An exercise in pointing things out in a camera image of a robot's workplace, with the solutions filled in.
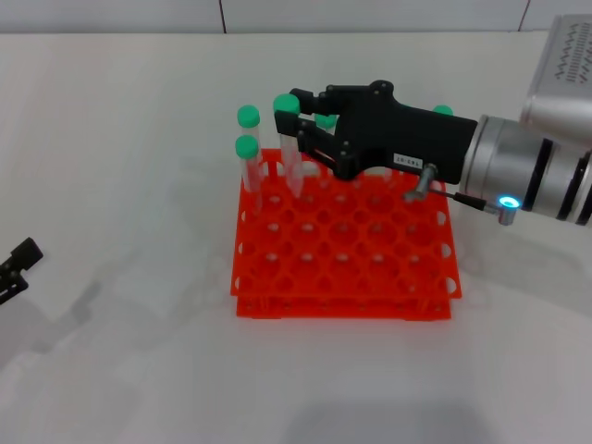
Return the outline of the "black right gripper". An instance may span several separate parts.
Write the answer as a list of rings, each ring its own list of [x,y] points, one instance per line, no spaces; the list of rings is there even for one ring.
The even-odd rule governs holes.
[[[372,167],[418,175],[431,165],[436,179],[460,181],[475,120],[403,105],[386,80],[366,86],[330,85],[318,95],[294,88],[290,94],[305,115],[339,117],[333,136],[314,121],[275,112],[278,132],[294,137],[298,151],[327,167],[335,178],[354,179]]]

